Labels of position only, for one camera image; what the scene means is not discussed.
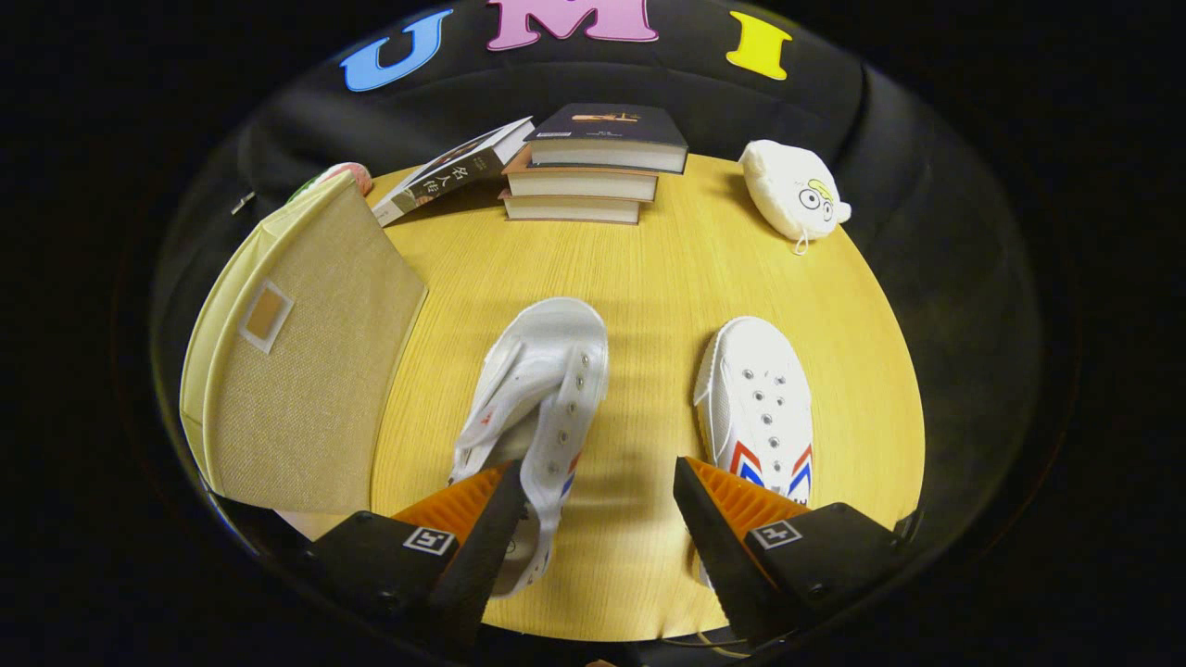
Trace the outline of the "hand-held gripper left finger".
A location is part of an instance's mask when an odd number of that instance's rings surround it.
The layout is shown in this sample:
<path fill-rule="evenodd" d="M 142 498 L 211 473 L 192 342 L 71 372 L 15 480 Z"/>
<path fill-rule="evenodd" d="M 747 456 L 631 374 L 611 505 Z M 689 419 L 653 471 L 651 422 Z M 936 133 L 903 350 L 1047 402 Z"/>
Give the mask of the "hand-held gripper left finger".
<path fill-rule="evenodd" d="M 519 460 L 393 516 L 355 512 L 306 547 L 306 577 L 366 624 L 419 649 L 470 649 L 525 506 Z"/>

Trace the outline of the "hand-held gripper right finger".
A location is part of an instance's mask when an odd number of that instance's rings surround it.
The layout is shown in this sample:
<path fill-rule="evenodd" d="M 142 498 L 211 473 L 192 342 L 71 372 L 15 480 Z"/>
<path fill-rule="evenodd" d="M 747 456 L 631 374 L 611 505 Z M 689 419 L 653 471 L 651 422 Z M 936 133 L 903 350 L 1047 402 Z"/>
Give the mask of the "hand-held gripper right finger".
<path fill-rule="evenodd" d="M 906 561 L 903 536 L 852 506 L 820 510 L 678 457 L 672 495 L 725 617 L 753 648 L 856 604 Z"/>

